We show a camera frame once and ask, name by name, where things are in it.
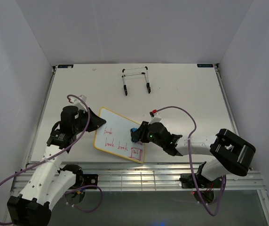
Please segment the blue bone-shaped whiteboard eraser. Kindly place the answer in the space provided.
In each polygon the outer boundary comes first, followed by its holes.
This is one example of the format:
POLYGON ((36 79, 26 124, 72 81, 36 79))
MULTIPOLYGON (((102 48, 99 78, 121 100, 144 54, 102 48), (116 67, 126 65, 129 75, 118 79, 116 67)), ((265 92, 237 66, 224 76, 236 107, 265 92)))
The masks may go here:
POLYGON ((131 128, 130 129, 130 135, 131 135, 131 141, 133 143, 139 142, 140 132, 138 132, 137 128, 131 128))

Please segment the yellow-framed whiteboard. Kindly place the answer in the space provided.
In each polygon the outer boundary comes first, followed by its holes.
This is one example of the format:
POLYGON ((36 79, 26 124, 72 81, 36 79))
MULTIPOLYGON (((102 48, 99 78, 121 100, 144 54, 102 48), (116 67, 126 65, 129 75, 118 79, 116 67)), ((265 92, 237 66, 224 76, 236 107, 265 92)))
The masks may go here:
POLYGON ((145 144, 131 141, 130 129, 140 124, 108 108, 99 110, 99 117, 106 123, 95 131, 94 147, 115 156, 134 161, 145 162, 145 144))

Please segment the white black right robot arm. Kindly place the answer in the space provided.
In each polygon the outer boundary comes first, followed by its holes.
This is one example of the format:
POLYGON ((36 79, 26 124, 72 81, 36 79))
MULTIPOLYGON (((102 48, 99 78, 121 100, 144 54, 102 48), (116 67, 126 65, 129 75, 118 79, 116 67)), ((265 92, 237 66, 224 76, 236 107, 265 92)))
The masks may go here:
POLYGON ((182 135, 170 133, 160 122, 143 121, 139 128, 131 129, 130 134, 132 142, 154 143, 170 156, 213 156, 214 160, 202 163, 194 176, 185 179, 189 186, 200 188, 227 174, 246 176, 256 153, 252 144, 228 129, 221 129, 214 136, 184 139, 182 135))

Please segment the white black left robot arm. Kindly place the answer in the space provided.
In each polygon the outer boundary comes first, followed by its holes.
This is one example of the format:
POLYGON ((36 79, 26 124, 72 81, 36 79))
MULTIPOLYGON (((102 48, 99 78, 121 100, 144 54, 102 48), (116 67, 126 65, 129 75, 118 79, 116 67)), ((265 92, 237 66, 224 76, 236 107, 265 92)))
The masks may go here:
POLYGON ((52 127, 42 158, 27 185, 18 196, 7 202, 9 215, 17 226, 46 226, 50 222, 52 209, 69 190, 81 188, 86 177, 80 166, 67 164, 60 167, 75 143, 77 135, 92 132, 106 123, 91 109, 66 106, 60 121, 52 127))

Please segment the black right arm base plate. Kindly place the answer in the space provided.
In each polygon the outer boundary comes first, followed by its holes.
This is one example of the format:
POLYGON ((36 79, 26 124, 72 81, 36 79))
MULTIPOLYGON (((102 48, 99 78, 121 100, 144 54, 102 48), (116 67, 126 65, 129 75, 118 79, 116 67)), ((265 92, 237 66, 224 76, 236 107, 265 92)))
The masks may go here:
MULTIPOLYGON (((222 177, 218 177, 215 180, 211 181, 206 179, 202 175, 195 175, 196 183, 199 188, 219 188, 222 185, 222 177)), ((180 175, 179 181, 181 182, 182 188, 195 188, 195 183, 191 173, 184 173, 180 175)))

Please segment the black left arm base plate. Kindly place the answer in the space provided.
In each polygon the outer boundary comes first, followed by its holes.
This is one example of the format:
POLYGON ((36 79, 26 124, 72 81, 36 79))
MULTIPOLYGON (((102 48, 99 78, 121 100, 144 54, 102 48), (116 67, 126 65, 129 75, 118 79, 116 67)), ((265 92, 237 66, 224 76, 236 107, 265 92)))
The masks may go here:
POLYGON ((82 186, 97 186, 98 185, 98 174, 83 174, 80 176, 80 187, 82 186))

